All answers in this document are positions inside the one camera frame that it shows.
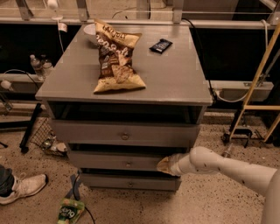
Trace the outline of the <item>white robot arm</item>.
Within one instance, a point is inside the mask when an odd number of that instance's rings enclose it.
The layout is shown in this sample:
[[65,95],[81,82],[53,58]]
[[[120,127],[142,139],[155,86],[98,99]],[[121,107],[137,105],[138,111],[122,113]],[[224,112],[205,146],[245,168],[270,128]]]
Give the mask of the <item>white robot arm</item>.
[[280,224],[280,169],[223,157],[203,146],[176,153],[157,163],[172,176],[219,172],[265,197],[261,224]]

